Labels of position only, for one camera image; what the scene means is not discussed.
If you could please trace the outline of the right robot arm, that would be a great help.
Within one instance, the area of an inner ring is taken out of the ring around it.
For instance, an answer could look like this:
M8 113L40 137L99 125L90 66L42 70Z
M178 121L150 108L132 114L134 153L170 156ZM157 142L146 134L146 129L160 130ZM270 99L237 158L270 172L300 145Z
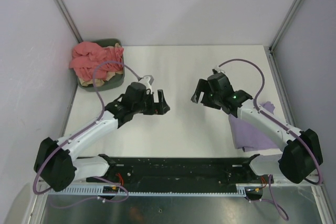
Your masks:
M235 91L222 72L206 80L199 79L191 100L249 123L281 150L282 155L258 154L242 169L243 179L249 183L254 183L261 175L282 174L292 183L299 184L323 162L316 132L303 131L277 119L259 107L250 94Z

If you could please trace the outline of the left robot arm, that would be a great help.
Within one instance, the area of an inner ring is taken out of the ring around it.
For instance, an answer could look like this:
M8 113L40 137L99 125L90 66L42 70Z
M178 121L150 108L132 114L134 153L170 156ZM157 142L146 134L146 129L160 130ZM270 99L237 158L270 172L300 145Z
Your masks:
M115 178L116 169L102 155L79 159L87 147L103 136L130 122L136 114L164 115L170 107L163 90L157 91L158 101L149 84L133 82L124 94L104 105L102 112L87 126L76 133L57 140L44 139L38 149L34 164L35 182L42 178L50 189L59 192L73 181L100 177L105 182Z

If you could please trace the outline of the purple t shirt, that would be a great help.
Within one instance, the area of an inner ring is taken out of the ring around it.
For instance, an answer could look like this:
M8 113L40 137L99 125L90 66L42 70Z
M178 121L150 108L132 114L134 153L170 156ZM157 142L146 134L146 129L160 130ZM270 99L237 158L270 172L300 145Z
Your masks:
M228 119L236 149L244 152L284 149L284 131L275 123L277 118L254 105L254 100L245 101L237 115L230 114Z

